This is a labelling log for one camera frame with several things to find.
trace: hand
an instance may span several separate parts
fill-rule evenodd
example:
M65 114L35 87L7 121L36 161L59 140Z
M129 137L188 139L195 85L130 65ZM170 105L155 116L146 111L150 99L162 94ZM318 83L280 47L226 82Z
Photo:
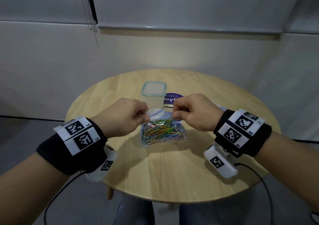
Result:
M106 138L125 136L139 125L150 121L144 115L148 111L145 102L120 98L107 109L91 118L103 131Z
M201 93L175 99L173 105L173 118L185 120L199 131L214 131L223 113Z

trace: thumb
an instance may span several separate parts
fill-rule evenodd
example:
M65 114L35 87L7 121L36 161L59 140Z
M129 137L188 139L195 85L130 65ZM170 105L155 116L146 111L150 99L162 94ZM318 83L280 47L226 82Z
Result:
M144 114L141 114L141 115L134 117L134 120L135 120L137 126L139 126L143 123L148 123L150 121L150 119L151 118L148 115L144 115Z
M173 113L173 118L174 119L182 119L185 120L187 119L188 115L190 115L190 112L186 112L186 111L175 111Z

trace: left hand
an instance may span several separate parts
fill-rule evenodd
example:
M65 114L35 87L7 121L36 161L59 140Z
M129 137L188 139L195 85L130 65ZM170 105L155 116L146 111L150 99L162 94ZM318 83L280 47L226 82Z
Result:
M145 102L137 99L120 98L107 109L91 118L106 138L125 136L132 133L139 125L150 121L144 115L148 111Z

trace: wooden tabletop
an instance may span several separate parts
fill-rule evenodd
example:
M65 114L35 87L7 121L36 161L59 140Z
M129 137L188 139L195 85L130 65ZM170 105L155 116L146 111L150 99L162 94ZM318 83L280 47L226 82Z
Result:
M119 98L141 99L141 88L147 81L167 83L167 92L187 96L203 93L209 99L231 110L240 108L265 118L274 131L279 124L270 110L257 98L236 85L207 74L171 69L141 70L107 78L83 92L71 105L66 121L77 116L92 117ZM224 179L204 158L205 149L214 141L212 132L200 132L183 125L184 142L160 143L144 148L140 127L125 137L108 140L118 158L102 180L116 190L154 201L193 203L231 196L259 182L245 167L238 175ZM238 159L262 177L267 171L253 158Z

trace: plastic zip bag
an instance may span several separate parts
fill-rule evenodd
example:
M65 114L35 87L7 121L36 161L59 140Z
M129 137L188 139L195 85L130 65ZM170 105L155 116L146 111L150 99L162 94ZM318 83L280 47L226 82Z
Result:
M154 108L146 114L151 117L151 120L141 125L140 134L143 146L186 139L186 130L181 124L182 121L173 119L172 112Z

